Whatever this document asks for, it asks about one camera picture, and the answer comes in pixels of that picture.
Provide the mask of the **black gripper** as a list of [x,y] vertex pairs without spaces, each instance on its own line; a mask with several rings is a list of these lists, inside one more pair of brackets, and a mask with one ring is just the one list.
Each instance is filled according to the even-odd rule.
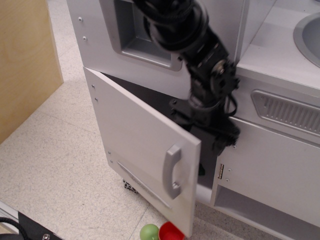
[[240,129],[231,121],[224,105],[217,102],[212,106],[203,106],[194,99],[174,98],[169,102],[172,120],[186,130],[196,126],[215,136],[212,152],[220,156],[226,147],[235,145]]

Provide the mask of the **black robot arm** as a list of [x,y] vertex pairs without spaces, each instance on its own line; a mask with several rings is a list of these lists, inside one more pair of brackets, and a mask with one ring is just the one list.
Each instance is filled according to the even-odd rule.
[[177,54],[190,74],[188,99],[170,101],[173,120],[186,130],[196,126],[213,135],[213,152],[220,155],[240,135],[231,121],[235,112],[225,109],[226,102],[236,104],[232,93],[240,80],[205,8],[196,0],[137,0],[135,5],[152,42]]

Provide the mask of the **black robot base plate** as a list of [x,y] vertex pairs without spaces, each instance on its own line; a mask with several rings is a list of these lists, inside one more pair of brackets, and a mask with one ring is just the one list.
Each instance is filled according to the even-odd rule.
[[21,212],[17,217],[0,217],[1,224],[17,229],[18,233],[1,233],[1,240],[63,240],[53,231],[45,228]]

